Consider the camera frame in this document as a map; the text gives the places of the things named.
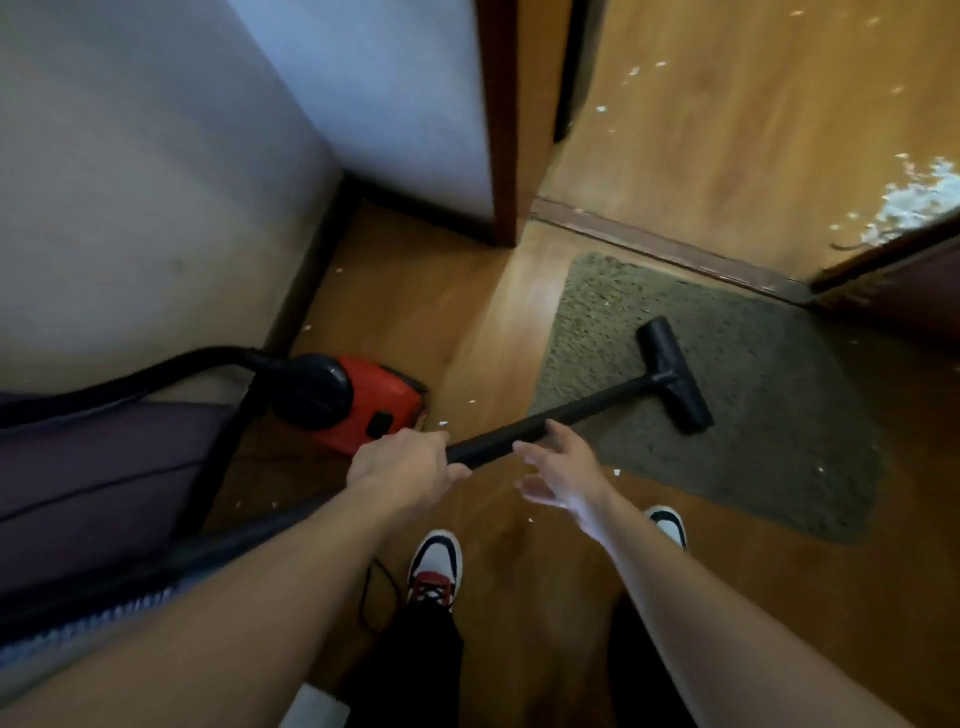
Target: vacuum wand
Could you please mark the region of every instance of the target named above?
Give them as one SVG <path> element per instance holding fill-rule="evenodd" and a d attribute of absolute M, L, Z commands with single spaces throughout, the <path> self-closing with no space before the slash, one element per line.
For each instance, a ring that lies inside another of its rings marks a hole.
<path fill-rule="evenodd" d="M 547 420 L 573 425 L 615 404 L 647 394 L 660 396 L 681 432 L 692 434 L 711 427 L 713 416 L 707 401 L 686 365 L 684 353 L 667 320 L 660 316 L 644 324 L 636 331 L 636 340 L 647 366 L 644 376 L 452 445 L 446 449 L 447 462 L 479 468 L 509 454 L 517 440 L 541 439 L 546 435 Z"/>

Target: white wall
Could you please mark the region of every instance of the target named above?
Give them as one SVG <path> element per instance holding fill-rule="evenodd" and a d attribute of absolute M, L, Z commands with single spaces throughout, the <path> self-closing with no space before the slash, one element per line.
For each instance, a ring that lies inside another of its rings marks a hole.
<path fill-rule="evenodd" d="M 473 0 L 229 0 L 344 167 L 493 218 Z"/>
<path fill-rule="evenodd" d="M 262 345 L 340 174 L 225 0 L 0 0 L 0 391 Z"/>

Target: vacuum handle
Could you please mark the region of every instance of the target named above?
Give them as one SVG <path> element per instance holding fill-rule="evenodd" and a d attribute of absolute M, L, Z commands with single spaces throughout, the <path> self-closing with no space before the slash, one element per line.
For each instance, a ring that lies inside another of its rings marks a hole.
<path fill-rule="evenodd" d="M 493 432 L 477 435 L 462 443 L 446 449 L 446 462 L 463 463 L 471 470 L 491 463 L 497 458 L 510 454 L 514 442 L 535 443 L 546 435 L 546 421 L 556 420 L 564 425 L 573 425 L 587 417 L 603 412 L 619 401 L 644 394 L 648 389 L 668 383 L 663 376 L 656 380 L 649 375 L 617 384 L 603 392 L 584 397 L 581 400 L 561 404 L 539 415 L 505 425 Z"/>

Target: white debris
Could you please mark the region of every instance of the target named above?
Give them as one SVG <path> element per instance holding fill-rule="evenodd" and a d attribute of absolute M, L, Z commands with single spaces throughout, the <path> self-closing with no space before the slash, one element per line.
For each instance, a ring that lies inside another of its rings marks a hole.
<path fill-rule="evenodd" d="M 860 242 L 866 245 L 883 245 L 960 206 L 960 175 L 953 162 L 937 157 L 928 172 L 918 172 L 906 153 L 897 158 L 903 160 L 909 182 L 903 187 L 887 184 L 883 208 L 860 235 Z"/>

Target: vacuum cleaner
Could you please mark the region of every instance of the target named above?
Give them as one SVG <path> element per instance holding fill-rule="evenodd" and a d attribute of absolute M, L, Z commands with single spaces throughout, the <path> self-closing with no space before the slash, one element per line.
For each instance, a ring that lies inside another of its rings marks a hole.
<path fill-rule="evenodd" d="M 573 425 L 616 404 L 649 395 L 660 397 L 681 432 L 692 434 L 712 426 L 707 402 L 666 319 L 659 317 L 641 326 L 636 341 L 646 365 L 641 376 L 451 445 L 447 461 L 479 468 L 511 452 L 516 440 L 536 442 L 542 438 L 547 420 Z M 353 455 L 365 443 L 413 426 L 425 408 L 426 387 L 369 361 L 322 354 L 280 360 L 253 349 L 214 347 L 79 392 L 2 405 L 0 437 L 96 415 L 140 400 L 188 376 L 228 365 L 262 377 L 277 415 L 312 431 L 319 442 L 344 455 Z M 156 598 L 160 603 L 159 595 L 169 595 L 169 590 L 197 573 L 216 569 L 259 546 L 307 518 L 329 498 L 306 500 L 226 533 L 180 540 L 134 564 L 69 577 L 6 597 L 0 604 L 0 645 L 59 625 L 48 633 L 55 640 L 63 634 L 61 627 L 66 623 L 85 628 L 102 619 L 121 619 L 127 614 L 126 607 L 117 605 L 127 604 L 136 611 L 144 599 Z M 31 638 L 28 643 L 37 642 Z"/>
<path fill-rule="evenodd" d="M 662 399 L 681 432 L 701 432 L 713 425 L 667 320 L 659 317 L 644 324 L 636 331 L 636 340 L 647 369 L 642 376 L 452 445 L 448 462 L 479 468 L 508 454 L 516 440 L 542 438 L 547 420 L 573 425 L 615 404 L 651 394 Z M 0 405 L 0 436 L 101 414 L 224 366 L 242 367 L 262 377 L 282 420 L 311 431 L 319 443 L 348 457 L 368 442 L 414 426 L 426 407 L 428 390 L 423 384 L 364 359 L 309 353 L 284 360 L 256 349 L 209 347 L 78 392 Z"/>

